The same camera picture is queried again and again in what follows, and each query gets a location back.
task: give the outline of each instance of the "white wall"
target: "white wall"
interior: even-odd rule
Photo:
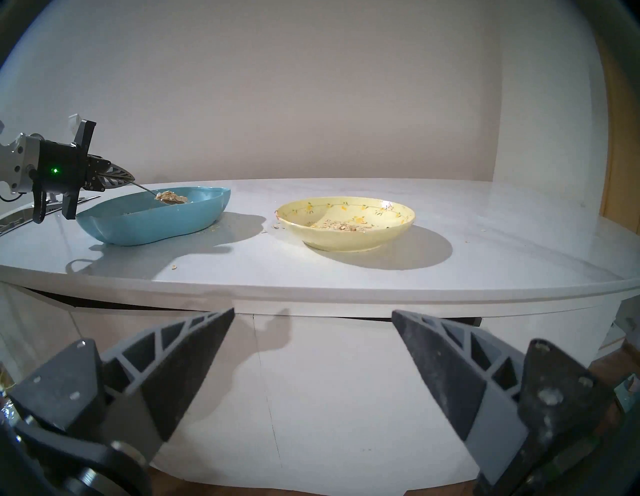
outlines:
[[[494,7],[57,0],[0,71],[0,116],[65,141],[67,116],[95,120],[91,150],[142,182],[491,180]]]
[[[54,0],[0,69],[0,141],[73,113],[141,182],[493,179],[597,211],[606,167],[570,0]]]
[[[607,97],[592,31],[568,0],[499,0],[502,107],[494,181],[598,212]]]

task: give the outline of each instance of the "yellow plate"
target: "yellow plate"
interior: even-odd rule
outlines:
[[[328,252],[373,250],[409,229],[409,207],[357,196],[306,198],[281,206],[276,215],[313,248]]]

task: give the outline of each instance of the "marble tabletop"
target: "marble tabletop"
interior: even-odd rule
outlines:
[[[506,184],[427,179],[268,179],[148,185],[225,186],[231,199],[201,232],[102,244],[60,213],[0,237],[0,281],[120,301],[121,290],[330,303],[487,302],[640,288],[640,237],[579,204]],[[102,197],[137,193],[134,186]],[[310,196],[370,196],[417,215],[365,253],[313,250],[273,228],[275,209]],[[89,208],[100,200],[79,206]]]

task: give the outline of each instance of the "blue bowl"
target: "blue bowl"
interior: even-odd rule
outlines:
[[[162,193],[165,189],[155,189]],[[134,246],[181,236],[213,224],[229,203],[229,188],[171,188],[186,196],[189,203],[167,205],[147,192],[106,200],[84,212],[76,220],[84,231],[103,243]]]

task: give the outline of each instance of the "screw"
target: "screw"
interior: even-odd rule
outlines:
[[[578,379],[578,382],[584,387],[593,387],[593,381],[588,377],[581,377]]]
[[[547,406],[555,406],[563,402],[564,396],[559,389],[545,387],[538,391],[538,398]]]

